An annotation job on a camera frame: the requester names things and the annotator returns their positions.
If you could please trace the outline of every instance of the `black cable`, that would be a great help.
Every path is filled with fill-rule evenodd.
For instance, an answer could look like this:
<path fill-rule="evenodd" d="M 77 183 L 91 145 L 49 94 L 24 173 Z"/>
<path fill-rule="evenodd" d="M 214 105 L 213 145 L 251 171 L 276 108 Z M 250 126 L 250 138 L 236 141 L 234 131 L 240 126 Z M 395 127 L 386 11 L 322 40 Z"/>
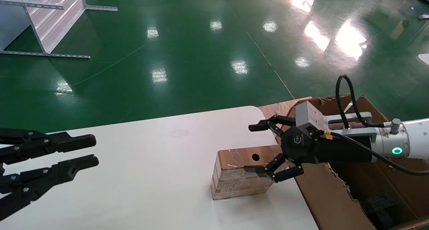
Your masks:
<path fill-rule="evenodd" d="M 340 115 L 341 115 L 341 119 L 343 120 L 343 124 L 344 124 L 344 128 L 348 129 L 349 128 L 349 124 L 346 118 L 346 114 L 343 111 L 343 107 L 341 105 L 341 101 L 340 101 L 340 84 L 341 84 L 341 80 L 345 79 L 347 81 L 347 84 L 349 86 L 350 89 L 350 94 L 351 94 L 351 101 L 353 103 L 353 109 L 355 114 L 357 115 L 357 118 L 359 119 L 359 121 L 366 127 L 377 127 L 377 128 L 384 128 L 384 124 L 383 123 L 367 123 L 365 120 L 363 120 L 362 116 L 360 115 L 359 110 L 357 109 L 357 104 L 356 104 L 356 98 L 354 96 L 354 90 L 353 90 L 353 85 L 349 79 L 348 76 L 346 75 L 341 75 L 338 77 L 337 80 L 337 84 L 335 85 L 335 97 L 337 100 L 337 105 L 338 105 L 338 110 L 340 111 Z"/>
<path fill-rule="evenodd" d="M 388 158 L 385 158 L 382 155 L 379 155 L 377 152 L 375 152 L 372 149 L 370 149 L 370 148 L 362 145 L 361 143 L 359 143 L 356 140 L 353 140 L 350 137 L 347 137 L 345 135 L 338 134 L 338 133 L 335 133 L 335 132 L 331 132 L 331 135 L 335 136 L 335 137 L 338 137 L 338 138 L 342 138 L 343 140 L 346 140 L 346 141 L 348 141 L 350 143 L 354 143 L 355 145 L 359 146 L 359 148 L 361 148 L 361 149 L 363 149 L 365 151 L 370 152 L 371 155 L 374 155 L 375 157 L 377 157 L 377 159 L 383 161 L 384 163 L 386 163 L 386 164 L 388 164 L 388 165 L 394 167 L 395 169 L 398 169 L 398 170 L 400 170 L 400 171 L 402 171 L 404 173 L 407 173 L 409 175 L 429 175 L 429 170 L 427 170 L 427 171 L 413 171 L 413 170 L 406 169 L 406 168 L 404 168 L 404 167 L 396 164 L 392 160 L 389 160 Z"/>

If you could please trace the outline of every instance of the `yellow label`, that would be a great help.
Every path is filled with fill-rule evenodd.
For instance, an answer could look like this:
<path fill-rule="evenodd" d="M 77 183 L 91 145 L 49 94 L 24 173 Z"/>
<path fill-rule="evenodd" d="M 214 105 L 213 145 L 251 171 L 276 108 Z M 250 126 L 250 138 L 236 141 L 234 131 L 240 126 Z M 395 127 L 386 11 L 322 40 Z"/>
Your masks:
<path fill-rule="evenodd" d="M 326 130 L 325 130 L 325 137 L 326 137 L 327 139 L 333 139 L 333 137 L 332 137 L 332 135 L 331 135 L 331 131 L 326 131 Z"/>

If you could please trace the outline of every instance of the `white metal rack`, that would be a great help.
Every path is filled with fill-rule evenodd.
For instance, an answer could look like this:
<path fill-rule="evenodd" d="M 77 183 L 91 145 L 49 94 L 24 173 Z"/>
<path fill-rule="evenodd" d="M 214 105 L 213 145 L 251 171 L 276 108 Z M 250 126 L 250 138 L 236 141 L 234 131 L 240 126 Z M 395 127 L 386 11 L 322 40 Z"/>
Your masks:
<path fill-rule="evenodd" d="M 118 8 L 88 5 L 86 0 L 0 0 L 0 54 L 90 58 L 52 53 L 85 10 L 118 11 Z M 6 51 L 29 25 L 42 53 Z"/>

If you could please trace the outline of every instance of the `hole in wooden block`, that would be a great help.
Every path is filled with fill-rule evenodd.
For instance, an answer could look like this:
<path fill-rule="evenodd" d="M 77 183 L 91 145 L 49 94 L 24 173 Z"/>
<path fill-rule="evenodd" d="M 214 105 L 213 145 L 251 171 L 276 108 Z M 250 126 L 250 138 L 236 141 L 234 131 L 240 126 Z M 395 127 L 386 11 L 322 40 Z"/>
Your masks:
<path fill-rule="evenodd" d="M 253 154 L 252 155 L 252 159 L 254 160 L 254 161 L 258 161 L 259 160 L 259 155 L 258 154 Z"/>

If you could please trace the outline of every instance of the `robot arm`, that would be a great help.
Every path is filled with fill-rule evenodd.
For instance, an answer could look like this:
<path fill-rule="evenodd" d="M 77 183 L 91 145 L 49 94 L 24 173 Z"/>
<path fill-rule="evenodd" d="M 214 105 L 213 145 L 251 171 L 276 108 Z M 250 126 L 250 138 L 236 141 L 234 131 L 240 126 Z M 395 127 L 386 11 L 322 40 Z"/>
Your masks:
<path fill-rule="evenodd" d="M 353 106 L 357 113 L 342 112 L 339 115 L 324 116 L 311 103 L 304 102 L 296 106 L 296 118 L 274 115 L 256 125 L 249 125 L 250 131 L 270 129 L 279 136 L 282 139 L 282 153 L 265 167 L 245 166 L 245 170 L 279 182 L 303 174 L 302 163 L 358 163 L 374 162 L 379 159 L 407 174 L 429 175 L 429 171 L 408 170 L 387 159 L 387 157 L 429 159 L 427 150 L 429 118 L 406 122 L 394 119 L 386 123 L 371 123 L 371 113 L 360 114 L 357 110 L 350 80 L 346 76 L 341 76 L 339 81 L 342 78 L 346 78 L 349 83 Z M 278 123 L 288 125 L 290 128 L 283 132 L 276 126 Z M 295 167 L 274 173 L 285 160 L 295 164 Z"/>

